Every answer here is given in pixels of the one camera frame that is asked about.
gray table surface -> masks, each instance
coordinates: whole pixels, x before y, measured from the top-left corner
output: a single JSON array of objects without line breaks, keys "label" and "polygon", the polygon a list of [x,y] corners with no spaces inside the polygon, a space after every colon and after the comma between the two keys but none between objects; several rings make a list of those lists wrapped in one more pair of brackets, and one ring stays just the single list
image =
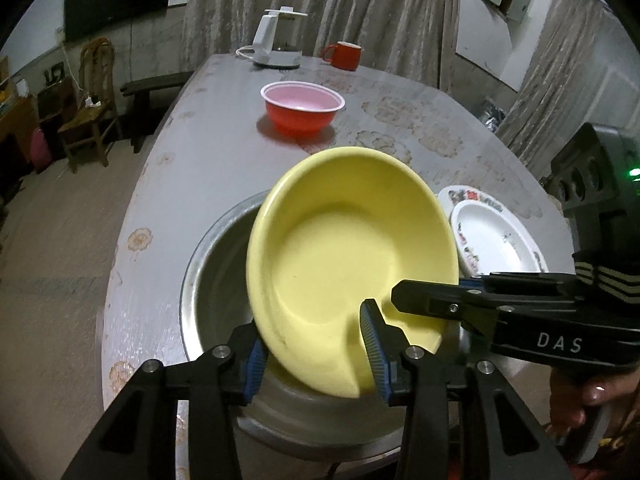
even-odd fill
[{"label": "gray table surface", "polygon": [[[260,88],[278,80],[332,88],[346,108],[313,143],[292,142],[264,115]],[[436,193],[467,184],[494,195],[522,220],[551,271],[573,272],[571,237],[558,209],[513,153],[443,92],[366,67],[344,72],[313,58],[303,59],[297,70],[279,71],[212,56],[166,118],[122,225],[104,309],[105,407],[146,359],[165,365],[186,360],[180,287],[193,250],[213,222],[270,188],[308,154],[331,146],[389,153]],[[178,478],[188,475],[185,421],[181,403]],[[238,448],[248,479],[309,478],[326,470],[285,458],[243,434]]]}]

wooden chair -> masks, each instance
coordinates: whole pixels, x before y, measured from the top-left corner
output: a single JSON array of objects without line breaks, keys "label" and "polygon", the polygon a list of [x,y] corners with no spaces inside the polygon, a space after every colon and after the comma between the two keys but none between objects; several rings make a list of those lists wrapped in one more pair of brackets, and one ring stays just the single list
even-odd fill
[{"label": "wooden chair", "polygon": [[[94,103],[100,101],[100,106],[85,107],[83,96],[78,113],[68,123],[60,126],[58,130],[62,140],[62,147],[69,159],[69,167],[74,173],[78,170],[78,164],[71,152],[73,148],[95,143],[98,157],[106,168],[109,165],[109,161],[102,141],[114,124],[118,130],[118,138],[122,139],[122,126],[120,126],[113,94],[114,57],[113,45],[107,38],[97,38],[90,41],[82,48],[80,53],[78,84],[81,86],[81,91],[90,95]],[[109,111],[113,115],[113,120],[101,133],[100,120]]]}]

floral pattern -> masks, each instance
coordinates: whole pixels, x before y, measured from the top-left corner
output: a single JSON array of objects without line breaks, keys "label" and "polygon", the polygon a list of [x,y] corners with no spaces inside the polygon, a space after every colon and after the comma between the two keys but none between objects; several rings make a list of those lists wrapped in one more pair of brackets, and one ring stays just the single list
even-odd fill
[{"label": "floral pattern", "polygon": [[478,274],[478,272],[480,271],[480,267],[478,266],[480,258],[477,254],[474,253],[474,250],[466,244],[466,237],[462,234],[462,224],[460,222],[458,222],[458,238],[460,238],[460,241],[464,245],[462,250],[466,262],[468,263],[469,267],[471,267],[473,273]]},{"label": "floral pattern", "polygon": [[473,189],[451,189],[449,191],[449,200],[453,205],[463,200],[478,200],[478,202],[487,204],[492,209],[495,209],[498,213],[501,213],[504,209],[502,204],[496,202],[493,198]]},{"label": "floral pattern", "polygon": [[536,259],[536,263],[538,264],[538,268],[541,272],[546,272],[545,266],[542,264],[542,259],[537,251],[533,251],[533,256]]}]

appliance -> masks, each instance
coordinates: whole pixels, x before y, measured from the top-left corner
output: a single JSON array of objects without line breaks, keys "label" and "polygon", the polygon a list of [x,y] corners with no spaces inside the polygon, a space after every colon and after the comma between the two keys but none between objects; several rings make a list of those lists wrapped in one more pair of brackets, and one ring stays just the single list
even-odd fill
[{"label": "appliance", "polygon": [[[293,7],[265,9],[255,31],[254,44],[236,50],[236,55],[252,60],[261,66],[274,68],[297,68],[302,62],[302,47],[295,41],[300,30],[304,12],[295,12]],[[246,50],[253,50],[252,55]]]}]

beige curtain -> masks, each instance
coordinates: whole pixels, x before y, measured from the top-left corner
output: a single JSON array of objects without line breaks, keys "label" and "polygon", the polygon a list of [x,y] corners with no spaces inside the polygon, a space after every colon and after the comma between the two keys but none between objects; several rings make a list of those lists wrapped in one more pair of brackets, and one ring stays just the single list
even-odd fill
[{"label": "beige curtain", "polygon": [[610,10],[602,13],[588,59],[567,99],[561,117],[530,162],[536,178],[551,173],[551,160],[586,121],[630,127],[640,133],[640,55]]},{"label": "beige curtain", "polygon": [[528,167],[557,136],[579,93],[604,4],[599,0],[553,0],[525,83],[496,135]]},{"label": "beige curtain", "polygon": [[363,48],[361,63],[445,91],[458,34],[459,0],[189,0],[186,68],[210,54],[251,44],[264,9],[293,6],[309,14],[297,42],[306,56],[329,43]]}]

